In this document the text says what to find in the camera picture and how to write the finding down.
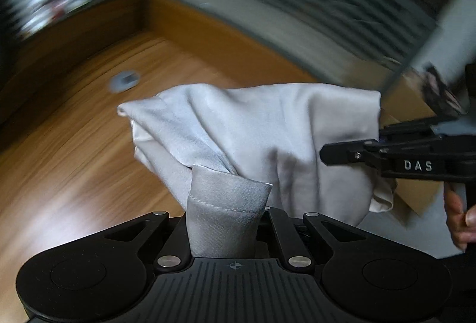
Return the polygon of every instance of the wooden baseboard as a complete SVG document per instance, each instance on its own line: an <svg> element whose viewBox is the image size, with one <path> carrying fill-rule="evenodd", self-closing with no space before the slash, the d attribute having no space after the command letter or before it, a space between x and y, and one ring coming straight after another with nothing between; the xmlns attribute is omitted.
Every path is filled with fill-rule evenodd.
<svg viewBox="0 0 476 323"><path fill-rule="evenodd" d="M148 0L148 28L199 56L244 87L317 82L238 29L177 0Z"/></svg>
<svg viewBox="0 0 476 323"><path fill-rule="evenodd" d="M18 49L0 90L0 123L58 74L139 31L140 0L108 0L46 27Z"/></svg>

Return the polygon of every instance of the crosshair marking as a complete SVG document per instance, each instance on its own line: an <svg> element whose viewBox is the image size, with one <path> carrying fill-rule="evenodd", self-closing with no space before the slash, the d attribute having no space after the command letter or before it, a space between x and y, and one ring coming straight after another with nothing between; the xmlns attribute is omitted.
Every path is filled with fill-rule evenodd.
<svg viewBox="0 0 476 323"><path fill-rule="evenodd" d="M235 271L236 271L237 269L240 269L242 266L243 266L243 265L241 265L240 263L237 263L236 261L235 261L234 263L231 263L231 264L229 265L229 267L230 267L231 269L234 269Z"/></svg>

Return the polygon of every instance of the das logo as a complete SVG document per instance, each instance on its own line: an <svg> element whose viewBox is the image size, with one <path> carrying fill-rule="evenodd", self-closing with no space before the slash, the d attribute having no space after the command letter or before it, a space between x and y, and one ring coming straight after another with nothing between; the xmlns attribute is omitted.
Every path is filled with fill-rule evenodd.
<svg viewBox="0 0 476 323"><path fill-rule="evenodd" d="M406 171L421 171L430 172L433 167L431 166L431 160L419 161L419 160L404 160Z"/></svg>

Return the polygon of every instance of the cardboard box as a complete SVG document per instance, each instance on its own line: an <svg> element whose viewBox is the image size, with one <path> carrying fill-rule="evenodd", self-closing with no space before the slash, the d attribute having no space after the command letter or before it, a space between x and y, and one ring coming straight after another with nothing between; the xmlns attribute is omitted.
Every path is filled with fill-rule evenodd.
<svg viewBox="0 0 476 323"><path fill-rule="evenodd" d="M401 121L435 116L413 85L415 85L413 75L403 76L394 88L382 97L381 128ZM416 214L422 215L432 203L440 184L431 180L397 179L396 194Z"/></svg>
<svg viewBox="0 0 476 323"><path fill-rule="evenodd" d="M341 76L346 87L379 90L393 72L377 62L356 60Z"/></svg>

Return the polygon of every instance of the fabric seam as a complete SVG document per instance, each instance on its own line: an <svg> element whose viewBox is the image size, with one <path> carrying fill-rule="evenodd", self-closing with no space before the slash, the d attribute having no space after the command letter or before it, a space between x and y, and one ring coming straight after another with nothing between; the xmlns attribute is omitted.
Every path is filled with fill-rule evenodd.
<svg viewBox="0 0 476 323"><path fill-rule="evenodd" d="M215 205L212 205L211 203L207 203L207 202L204 202L204 201L201 201L200 199L198 198L195 198L191 195L189 195L189 198L194 200L194 201L197 201L205 206L210 206L214 209L219 209L219 210L226 210L226 211L234 211L235 213L249 213L249 214L260 214L261 212L260 211L252 211L252 210L238 210L238 209L228 209L228 208L224 208L224 207L221 207L221 206L215 206Z"/></svg>

